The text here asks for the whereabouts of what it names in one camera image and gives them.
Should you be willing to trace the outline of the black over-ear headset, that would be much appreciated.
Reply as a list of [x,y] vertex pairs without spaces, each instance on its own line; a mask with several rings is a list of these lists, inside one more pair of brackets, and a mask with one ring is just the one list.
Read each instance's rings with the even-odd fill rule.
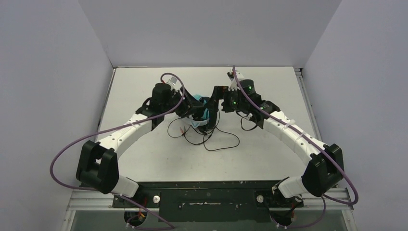
[[205,105],[201,119],[205,121],[206,124],[199,126],[198,130],[202,134],[207,134],[216,128],[217,114],[219,112],[218,101],[205,96],[200,97],[199,101]]

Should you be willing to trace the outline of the teal cat ear headphones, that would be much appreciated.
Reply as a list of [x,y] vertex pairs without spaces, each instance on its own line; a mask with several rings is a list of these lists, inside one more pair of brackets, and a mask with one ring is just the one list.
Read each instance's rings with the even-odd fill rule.
[[[206,104],[209,101],[209,97],[202,96],[199,94],[193,95],[193,97],[199,102]],[[205,108],[203,112],[199,112],[198,116],[189,116],[185,121],[187,124],[191,125],[193,128],[198,128],[200,126],[205,126],[209,123],[209,110]]]

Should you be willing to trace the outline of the black cable pink green plugs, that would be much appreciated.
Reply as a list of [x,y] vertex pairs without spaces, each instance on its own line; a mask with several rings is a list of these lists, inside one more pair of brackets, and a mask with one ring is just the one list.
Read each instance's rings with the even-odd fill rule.
[[218,118],[214,128],[202,131],[176,118],[167,125],[166,133],[172,139],[181,139],[194,147],[202,146],[208,152],[220,152],[239,147],[241,144],[239,136],[222,129],[219,123]]

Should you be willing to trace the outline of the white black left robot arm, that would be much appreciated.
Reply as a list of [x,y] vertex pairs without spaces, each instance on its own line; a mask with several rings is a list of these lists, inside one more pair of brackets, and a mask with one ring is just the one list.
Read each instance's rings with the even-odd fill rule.
[[132,207],[140,206],[144,194],[139,185],[119,174],[119,157],[139,138],[154,130],[167,111],[179,117],[204,112],[204,103],[195,99],[184,88],[175,90],[166,83],[157,83],[152,95],[132,115],[124,127],[97,142],[87,141],[81,149],[76,178],[87,186],[103,193],[125,196]]

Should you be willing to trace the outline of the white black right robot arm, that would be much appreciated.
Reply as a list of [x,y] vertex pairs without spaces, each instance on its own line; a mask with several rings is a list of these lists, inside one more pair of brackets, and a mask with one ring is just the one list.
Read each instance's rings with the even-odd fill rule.
[[256,127],[285,143],[306,166],[303,175],[284,178],[273,186],[275,204],[284,206],[292,197],[303,193],[321,197],[343,178],[343,152],[337,144],[327,145],[299,128],[276,104],[256,93],[252,80],[241,80],[240,85],[242,90],[215,86],[206,103],[207,108],[217,110],[218,102],[222,100],[223,112],[246,114]]

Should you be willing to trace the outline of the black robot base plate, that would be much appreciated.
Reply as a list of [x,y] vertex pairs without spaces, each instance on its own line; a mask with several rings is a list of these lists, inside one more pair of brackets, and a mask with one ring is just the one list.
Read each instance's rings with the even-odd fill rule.
[[142,182],[128,202],[114,197],[114,208],[137,209],[134,202],[157,209],[169,222],[227,222],[271,218],[288,220],[304,206],[301,196],[279,199],[272,193],[275,180]]

